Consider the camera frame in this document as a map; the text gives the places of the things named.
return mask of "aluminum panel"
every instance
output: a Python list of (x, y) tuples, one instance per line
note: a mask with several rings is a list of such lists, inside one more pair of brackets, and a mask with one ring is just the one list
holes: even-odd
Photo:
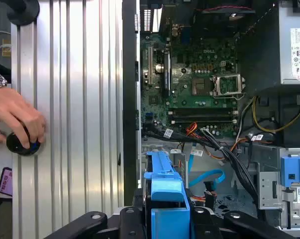
[(121, 4), (41, 0), (37, 22), (11, 26), (12, 86), (47, 121), (38, 154), (13, 158), (14, 239), (123, 206)]

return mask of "person's hand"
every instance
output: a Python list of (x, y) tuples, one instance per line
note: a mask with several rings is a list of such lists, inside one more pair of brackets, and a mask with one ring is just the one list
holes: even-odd
[[(0, 121), (12, 129), (24, 148), (30, 147), (24, 126), (29, 132), (30, 142), (35, 143), (38, 139), (43, 143), (45, 140), (44, 117), (13, 89), (0, 88)], [(0, 133), (0, 142), (5, 141), (6, 137)]]

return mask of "phone screen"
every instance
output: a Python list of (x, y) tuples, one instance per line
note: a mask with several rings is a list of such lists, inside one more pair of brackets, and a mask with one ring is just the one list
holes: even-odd
[(0, 193), (12, 196), (12, 170), (4, 168), (0, 177)]

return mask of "metal frame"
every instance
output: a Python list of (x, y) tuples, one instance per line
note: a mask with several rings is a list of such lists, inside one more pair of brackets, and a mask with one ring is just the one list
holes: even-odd
[(121, 3), (41, 0), (11, 26), (12, 86), (47, 120), (40, 154), (13, 159), (14, 239), (123, 206)]

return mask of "green motherboard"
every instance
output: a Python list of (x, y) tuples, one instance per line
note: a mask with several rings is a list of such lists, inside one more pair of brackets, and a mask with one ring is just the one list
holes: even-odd
[[(213, 95), (215, 76), (237, 73), (233, 39), (200, 38), (184, 44), (180, 37), (144, 36), (141, 70), (142, 123), (184, 131), (195, 121), (216, 137), (236, 135), (237, 100)], [(220, 79), (222, 94), (236, 90), (235, 77)]]

